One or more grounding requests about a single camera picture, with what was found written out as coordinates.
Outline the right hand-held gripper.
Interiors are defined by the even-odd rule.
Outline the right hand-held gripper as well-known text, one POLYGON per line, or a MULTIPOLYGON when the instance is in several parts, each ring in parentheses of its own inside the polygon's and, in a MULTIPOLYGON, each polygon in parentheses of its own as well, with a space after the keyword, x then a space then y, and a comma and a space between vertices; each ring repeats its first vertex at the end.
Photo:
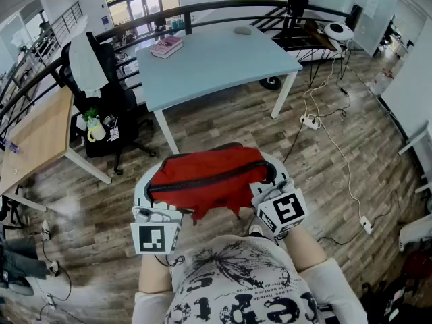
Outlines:
POLYGON ((252 206, 257 217, 275 237, 282 236, 300 225, 307 216, 307 207, 301 189, 295 188, 284 164, 274 156, 263 153, 272 164, 272 182, 250 184, 252 206))

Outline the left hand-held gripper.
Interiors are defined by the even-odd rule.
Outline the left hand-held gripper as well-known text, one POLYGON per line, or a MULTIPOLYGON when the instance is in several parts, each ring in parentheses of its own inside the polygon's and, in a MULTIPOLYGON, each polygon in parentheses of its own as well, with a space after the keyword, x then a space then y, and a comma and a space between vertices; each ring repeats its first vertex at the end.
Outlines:
POLYGON ((136 254, 169 255, 174 253, 183 215, 173 205, 153 203, 146 197, 145 187, 159 170, 152 166, 137 182, 134 189, 135 218, 130 224, 136 254))

